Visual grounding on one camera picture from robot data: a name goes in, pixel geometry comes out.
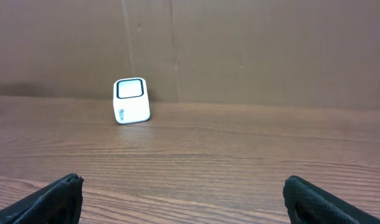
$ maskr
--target black object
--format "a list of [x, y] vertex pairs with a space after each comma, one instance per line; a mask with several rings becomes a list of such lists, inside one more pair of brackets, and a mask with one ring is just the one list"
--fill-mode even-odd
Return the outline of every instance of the black object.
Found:
[[283, 195], [291, 224], [380, 224], [380, 219], [344, 202], [301, 177], [288, 178], [285, 181]]
[[83, 179], [69, 174], [0, 210], [0, 224], [77, 224]]

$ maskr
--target white device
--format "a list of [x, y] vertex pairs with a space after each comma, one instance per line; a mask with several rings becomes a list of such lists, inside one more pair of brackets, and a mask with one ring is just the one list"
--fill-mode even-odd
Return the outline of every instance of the white device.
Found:
[[125, 78], [114, 83], [114, 113], [120, 124], [147, 121], [150, 118], [146, 80]]

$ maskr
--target wood grain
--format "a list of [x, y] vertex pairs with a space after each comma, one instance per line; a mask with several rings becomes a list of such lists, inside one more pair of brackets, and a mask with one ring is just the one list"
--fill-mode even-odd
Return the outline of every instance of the wood grain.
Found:
[[0, 209], [69, 172], [81, 223], [288, 223], [290, 175], [380, 218], [380, 111], [0, 96]]

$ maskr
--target small white electronic device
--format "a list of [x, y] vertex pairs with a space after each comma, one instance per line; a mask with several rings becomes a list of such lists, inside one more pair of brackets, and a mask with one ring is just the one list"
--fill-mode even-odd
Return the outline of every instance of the small white electronic device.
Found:
[[114, 113], [120, 124], [147, 121], [150, 118], [146, 80], [126, 78], [114, 83]]

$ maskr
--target cardboard backdrop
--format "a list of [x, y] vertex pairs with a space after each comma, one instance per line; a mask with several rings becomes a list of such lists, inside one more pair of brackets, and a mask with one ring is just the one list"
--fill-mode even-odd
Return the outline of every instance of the cardboard backdrop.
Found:
[[0, 0], [0, 95], [380, 109], [380, 0]]

